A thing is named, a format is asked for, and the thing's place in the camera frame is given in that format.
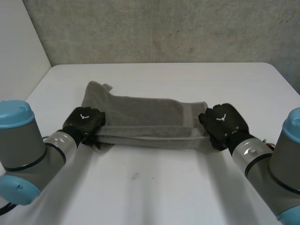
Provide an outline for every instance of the gray concrete wall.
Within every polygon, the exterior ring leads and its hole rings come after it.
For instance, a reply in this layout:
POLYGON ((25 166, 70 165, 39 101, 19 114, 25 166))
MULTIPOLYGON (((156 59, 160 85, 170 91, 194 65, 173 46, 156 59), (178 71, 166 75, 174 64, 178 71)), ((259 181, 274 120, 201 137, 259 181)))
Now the gray concrete wall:
POLYGON ((300 0, 23 0, 51 64, 267 62, 300 92, 300 0))

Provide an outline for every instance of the table surface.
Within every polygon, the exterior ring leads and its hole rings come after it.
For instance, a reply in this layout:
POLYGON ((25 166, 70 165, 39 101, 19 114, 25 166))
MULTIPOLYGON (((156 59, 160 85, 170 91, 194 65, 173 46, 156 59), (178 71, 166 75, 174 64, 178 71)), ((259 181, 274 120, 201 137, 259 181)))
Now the table surface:
MULTIPOLYGON (((81 105, 89 81, 112 94, 231 103, 251 134, 275 143, 300 96, 266 63, 92 64, 53 67, 27 101, 42 135, 81 105)), ((277 225, 227 150, 201 153, 116 145, 81 146, 31 205, 2 225, 277 225)))

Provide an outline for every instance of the blue joint cap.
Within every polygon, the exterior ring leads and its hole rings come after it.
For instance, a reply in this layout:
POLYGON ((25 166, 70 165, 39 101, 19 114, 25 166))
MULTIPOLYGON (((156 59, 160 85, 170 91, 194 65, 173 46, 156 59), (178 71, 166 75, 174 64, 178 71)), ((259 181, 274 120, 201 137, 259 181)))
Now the blue joint cap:
POLYGON ((299 225, 300 224, 300 205, 280 213, 277 216, 277 220, 280 221, 284 225, 299 225))
POLYGON ((282 131, 289 139, 300 144, 300 108, 290 112, 283 123, 282 131))
POLYGON ((0 195, 10 203, 28 205, 40 194, 37 186, 21 177, 6 174, 0 177, 0 195))
POLYGON ((0 129, 17 128, 34 120, 27 102, 12 100, 0 102, 0 129))

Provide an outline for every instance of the folded towel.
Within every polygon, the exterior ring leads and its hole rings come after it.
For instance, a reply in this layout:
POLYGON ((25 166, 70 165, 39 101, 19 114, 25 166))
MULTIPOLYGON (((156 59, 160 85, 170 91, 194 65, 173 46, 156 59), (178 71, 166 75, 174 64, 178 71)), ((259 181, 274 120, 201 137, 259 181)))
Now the folded towel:
POLYGON ((200 149, 208 136, 198 120, 205 102, 181 103, 172 99, 112 95, 107 84, 90 82, 83 107, 105 112, 105 125, 98 141, 109 144, 140 145, 168 149, 200 149))

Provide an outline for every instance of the gray cylindrical link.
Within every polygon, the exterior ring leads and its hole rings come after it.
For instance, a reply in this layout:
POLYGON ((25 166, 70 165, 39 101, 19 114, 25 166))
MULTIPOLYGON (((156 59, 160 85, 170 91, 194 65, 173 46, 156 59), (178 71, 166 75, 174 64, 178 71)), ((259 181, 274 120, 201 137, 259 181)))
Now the gray cylindrical link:
POLYGON ((281 132, 270 160, 270 171, 283 184, 300 192, 300 144, 281 132))
POLYGON ((18 168, 38 160, 45 154, 36 120, 9 129, 0 129, 0 159, 5 168, 18 168))
POLYGON ((57 131, 45 140, 45 144, 54 145, 61 150, 66 157, 66 160, 70 159, 75 150, 77 149, 74 139, 61 131, 57 131))
POLYGON ((247 139, 241 142, 233 151, 232 159, 245 173, 247 166, 257 157, 270 154, 273 151, 257 138, 247 139))
POLYGON ((40 163, 25 170, 6 174, 28 180, 42 191, 63 166, 64 160, 61 154, 55 148, 47 146, 46 156, 40 163))
POLYGON ((278 216, 280 213, 300 205, 300 195, 284 189, 270 177, 268 171, 270 158, 267 157, 255 163, 249 170, 247 179, 274 215, 278 216))

